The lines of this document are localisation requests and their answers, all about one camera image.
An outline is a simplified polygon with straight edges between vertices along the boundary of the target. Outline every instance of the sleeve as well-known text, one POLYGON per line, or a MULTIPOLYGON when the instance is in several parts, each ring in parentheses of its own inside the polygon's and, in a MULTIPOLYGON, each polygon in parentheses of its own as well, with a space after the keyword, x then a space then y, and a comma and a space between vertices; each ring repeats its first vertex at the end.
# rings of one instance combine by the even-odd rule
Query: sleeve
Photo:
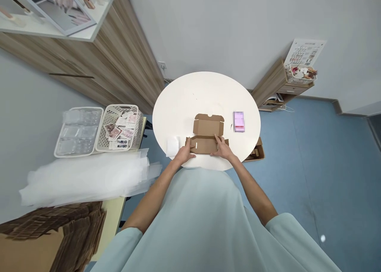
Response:
POLYGON ((117 233, 91 272, 120 272, 142 236, 137 228, 126 228, 117 233))
POLYGON ((340 272, 340 269, 289 213, 280 214, 266 229, 306 271, 340 272))

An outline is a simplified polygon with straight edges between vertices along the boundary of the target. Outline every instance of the white shelf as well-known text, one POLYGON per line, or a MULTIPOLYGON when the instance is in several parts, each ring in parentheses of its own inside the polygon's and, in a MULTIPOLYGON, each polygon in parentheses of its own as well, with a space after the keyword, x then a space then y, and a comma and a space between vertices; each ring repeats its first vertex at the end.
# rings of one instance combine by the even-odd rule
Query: white shelf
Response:
POLYGON ((96 21, 97 24, 79 32, 76 32, 74 34, 71 34, 70 36, 63 35, 55 26, 53 26, 48 21, 41 25, 26 15, 16 14, 13 14, 13 16, 26 21, 27 25, 24 28, 20 28, 15 26, 12 22, 0 18, 0 32, 92 42, 98 34, 100 26, 102 25, 103 20, 106 17, 112 2, 113 0, 110 0, 107 4, 102 6, 96 4, 95 9, 87 9, 88 13, 96 21))

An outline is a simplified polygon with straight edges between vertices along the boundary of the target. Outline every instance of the person's left hand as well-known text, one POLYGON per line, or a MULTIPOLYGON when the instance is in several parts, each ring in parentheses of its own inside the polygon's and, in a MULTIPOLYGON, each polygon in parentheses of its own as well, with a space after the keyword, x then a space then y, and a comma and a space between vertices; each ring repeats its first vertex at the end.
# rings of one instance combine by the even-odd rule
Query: person's left hand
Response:
POLYGON ((193 147, 194 146, 191 146, 191 139, 187 137, 185 146, 180 148, 173 160, 177 162, 179 166, 181 166, 185 162, 188 162, 190 159, 195 158, 196 155, 191 154, 191 148, 193 147))

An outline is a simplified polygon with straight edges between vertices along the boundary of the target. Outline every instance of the light yellow desk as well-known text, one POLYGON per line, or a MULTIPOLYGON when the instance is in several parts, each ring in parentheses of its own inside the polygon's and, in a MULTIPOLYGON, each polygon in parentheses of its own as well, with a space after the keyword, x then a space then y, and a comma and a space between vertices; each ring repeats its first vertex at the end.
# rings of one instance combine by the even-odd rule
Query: light yellow desk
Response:
MULTIPOLYGON (((143 127, 140 136, 140 144, 142 143, 144 128, 146 127, 147 118, 143 117, 143 127)), ((98 261, 103 251, 109 245, 113 237, 118 231, 120 219, 122 217, 124 204, 126 203, 125 197, 119 197, 104 201, 102 209, 106 211, 106 218, 104 220, 102 234, 100 236, 99 246, 97 252, 92 256, 91 261, 98 261)))

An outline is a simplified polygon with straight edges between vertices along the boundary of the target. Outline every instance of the light blue shirt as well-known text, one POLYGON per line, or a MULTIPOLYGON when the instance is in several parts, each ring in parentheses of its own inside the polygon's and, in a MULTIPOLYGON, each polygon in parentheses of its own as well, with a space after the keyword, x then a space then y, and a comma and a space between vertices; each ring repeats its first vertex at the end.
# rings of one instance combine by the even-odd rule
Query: light blue shirt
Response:
POLYGON ((92 272, 340 271, 291 214, 262 226, 225 172, 176 173, 142 235, 119 232, 92 272))

